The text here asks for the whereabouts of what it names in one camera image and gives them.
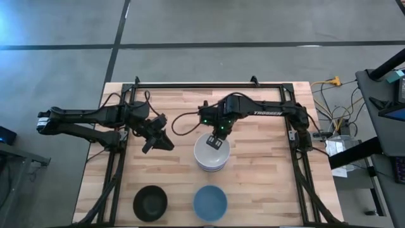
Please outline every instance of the blue bowl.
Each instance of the blue bowl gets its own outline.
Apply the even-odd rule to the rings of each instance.
[[[194,196],[192,206],[201,220],[215,222],[227,211],[228,200],[219,187],[204,186]]]

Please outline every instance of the gray table leg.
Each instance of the gray table leg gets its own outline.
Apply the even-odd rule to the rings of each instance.
[[[28,173],[31,162],[31,159],[23,159],[21,162],[21,167],[18,169],[18,173],[13,178],[13,182],[11,183],[11,192],[0,210],[0,228],[3,228],[6,225],[9,212],[14,209],[16,197],[21,189],[22,179]]]

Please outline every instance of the concrete floor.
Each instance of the concrete floor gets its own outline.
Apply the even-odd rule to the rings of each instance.
[[[3,0],[0,45],[112,44],[123,4]],[[393,0],[133,0],[121,43],[404,40],[404,22]],[[356,71],[377,67],[403,48],[120,50],[111,81],[131,82],[136,75],[144,82],[247,81],[255,75],[260,81],[314,82],[338,75],[348,82]],[[71,222],[89,143],[39,135],[37,113],[51,106],[97,107],[110,56],[109,49],[0,51],[0,125],[18,133],[18,148],[52,158],[23,189],[15,227]],[[326,90],[329,105],[348,106],[355,88],[352,83]],[[357,125],[358,139],[375,135],[366,108]],[[328,124],[321,126],[326,130]],[[337,189],[347,222],[392,227],[389,218],[362,215],[372,209],[366,193]]]

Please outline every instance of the computer monitor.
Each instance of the computer monitor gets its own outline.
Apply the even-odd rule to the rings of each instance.
[[[378,112],[378,116],[405,122],[405,104],[398,104],[381,110]]]
[[[17,134],[15,132],[0,126],[0,143],[9,144],[12,146],[16,136]]]

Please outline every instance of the metal bracket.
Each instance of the metal bracket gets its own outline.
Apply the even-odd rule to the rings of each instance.
[[[140,79],[138,78],[138,76],[135,77],[135,88],[138,88],[138,85],[140,83]]]
[[[296,132],[289,130],[289,139],[290,141],[296,140]]]
[[[291,83],[283,83],[282,85],[287,91],[294,92],[294,85],[292,85]]]
[[[258,79],[256,78],[256,76],[253,75],[251,77],[251,82],[253,82],[256,87],[260,87],[260,83],[259,83]]]
[[[289,130],[289,139],[291,141],[296,140],[296,131],[294,130]],[[310,132],[309,133],[311,135],[311,141],[313,142],[323,142],[324,139],[319,135],[319,132]]]
[[[134,87],[132,83],[122,84],[121,92],[128,92]]]
[[[127,135],[128,135],[127,131],[120,132],[120,141],[126,140]]]

